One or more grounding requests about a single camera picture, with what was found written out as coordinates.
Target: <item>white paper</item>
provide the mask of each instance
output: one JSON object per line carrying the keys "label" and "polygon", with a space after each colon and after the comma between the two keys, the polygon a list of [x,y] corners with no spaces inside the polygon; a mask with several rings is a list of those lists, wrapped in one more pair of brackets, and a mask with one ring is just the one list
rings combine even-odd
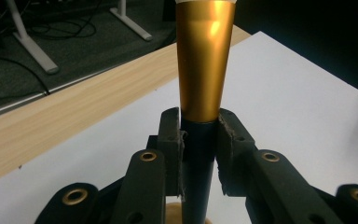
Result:
{"label": "white paper", "polygon": [[[101,189],[121,178],[131,155],[158,133],[160,113],[175,106],[177,79],[0,178],[0,224],[34,223],[66,185]],[[335,194],[358,183],[358,90],[270,37],[257,33],[231,48],[222,107],[258,148],[281,152],[311,185]],[[224,197],[214,174],[213,223],[250,223],[244,202]]]}

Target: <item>white desk leg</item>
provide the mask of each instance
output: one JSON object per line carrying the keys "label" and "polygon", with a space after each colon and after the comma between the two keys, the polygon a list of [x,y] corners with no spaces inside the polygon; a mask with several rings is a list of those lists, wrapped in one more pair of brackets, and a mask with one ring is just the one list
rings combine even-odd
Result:
{"label": "white desk leg", "polygon": [[121,21],[128,25],[136,34],[141,36],[144,40],[150,41],[153,39],[153,36],[146,32],[142,27],[132,21],[126,16],[126,0],[119,0],[117,7],[110,8],[115,16],[117,16]]}
{"label": "white desk leg", "polygon": [[14,0],[7,0],[7,5],[10,9],[13,21],[16,24],[18,33],[13,35],[19,40],[19,42],[28,50],[28,52],[34,57],[34,59],[40,64],[40,66],[49,74],[54,74],[59,71],[59,67],[49,58],[49,56],[43,51],[34,41],[28,36],[22,19],[17,9]]}

